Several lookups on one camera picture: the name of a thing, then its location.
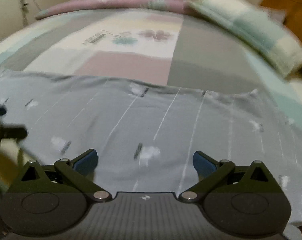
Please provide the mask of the grey patterned pyjama trousers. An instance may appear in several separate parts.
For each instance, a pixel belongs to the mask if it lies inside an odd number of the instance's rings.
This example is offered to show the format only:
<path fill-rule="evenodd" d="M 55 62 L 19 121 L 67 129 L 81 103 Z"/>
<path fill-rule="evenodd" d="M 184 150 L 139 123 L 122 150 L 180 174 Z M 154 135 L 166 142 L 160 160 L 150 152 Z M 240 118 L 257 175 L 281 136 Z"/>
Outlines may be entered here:
<path fill-rule="evenodd" d="M 94 181 L 118 191 L 180 193 L 198 176 L 194 152 L 237 165 L 261 160 L 302 222 L 302 130 L 260 90 L 225 95 L 95 76 L 0 71 L 7 123 L 42 164 L 93 148 Z"/>

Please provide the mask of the checked pastel pillow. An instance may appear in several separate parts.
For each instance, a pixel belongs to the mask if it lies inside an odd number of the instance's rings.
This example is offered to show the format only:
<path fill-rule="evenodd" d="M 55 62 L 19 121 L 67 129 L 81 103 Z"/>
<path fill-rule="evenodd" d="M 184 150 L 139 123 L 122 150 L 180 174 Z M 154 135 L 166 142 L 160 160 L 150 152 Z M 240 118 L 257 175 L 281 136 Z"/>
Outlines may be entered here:
<path fill-rule="evenodd" d="M 246 0 L 187 0 L 186 4 L 245 42 L 282 77 L 302 68 L 301 41 L 267 10 Z"/>

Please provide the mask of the checked patchwork bed sheet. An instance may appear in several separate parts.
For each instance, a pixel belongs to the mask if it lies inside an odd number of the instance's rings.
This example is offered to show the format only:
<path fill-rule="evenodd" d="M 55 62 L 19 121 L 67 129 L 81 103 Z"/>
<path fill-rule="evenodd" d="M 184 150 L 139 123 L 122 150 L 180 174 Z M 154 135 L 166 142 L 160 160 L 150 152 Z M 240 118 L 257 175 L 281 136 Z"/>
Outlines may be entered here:
<path fill-rule="evenodd" d="M 0 43 L 3 70 L 225 95 L 257 89 L 302 130 L 302 106 L 290 86 L 227 32 L 191 16 L 102 9 L 49 17 Z M 112 200 L 94 202 L 62 178 L 57 160 L 42 164 L 27 153 L 26 138 L 14 139 L 15 155 L 4 153 L 10 139 L 0 141 L 0 239 L 302 239 L 302 222 L 290 221 L 290 201 L 261 160 L 235 163 L 199 203 L 179 200 L 190 187 L 112 193 L 101 186 Z M 94 183 L 96 170 L 86 176 Z"/>

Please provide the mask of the purple floral rolled quilt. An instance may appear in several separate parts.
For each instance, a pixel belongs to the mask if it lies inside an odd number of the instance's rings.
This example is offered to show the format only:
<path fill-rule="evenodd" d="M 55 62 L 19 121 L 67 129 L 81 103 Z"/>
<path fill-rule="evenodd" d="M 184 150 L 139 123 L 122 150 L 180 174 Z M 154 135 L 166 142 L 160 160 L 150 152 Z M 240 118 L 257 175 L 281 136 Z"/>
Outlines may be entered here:
<path fill-rule="evenodd" d="M 196 15 L 196 12 L 187 5 L 186 0 L 71 0 L 40 11 L 35 19 L 41 20 L 50 16 L 80 10 L 121 8 L 152 9 L 182 15 Z"/>

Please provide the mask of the wooden headboard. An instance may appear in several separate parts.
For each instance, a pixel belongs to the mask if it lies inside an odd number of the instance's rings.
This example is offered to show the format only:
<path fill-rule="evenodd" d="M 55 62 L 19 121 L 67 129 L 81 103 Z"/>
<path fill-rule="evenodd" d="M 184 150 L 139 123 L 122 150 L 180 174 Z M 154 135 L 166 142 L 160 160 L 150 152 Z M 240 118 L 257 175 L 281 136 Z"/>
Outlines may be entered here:
<path fill-rule="evenodd" d="M 302 42 L 302 0 L 262 0 L 259 5 L 286 13 L 283 24 Z"/>

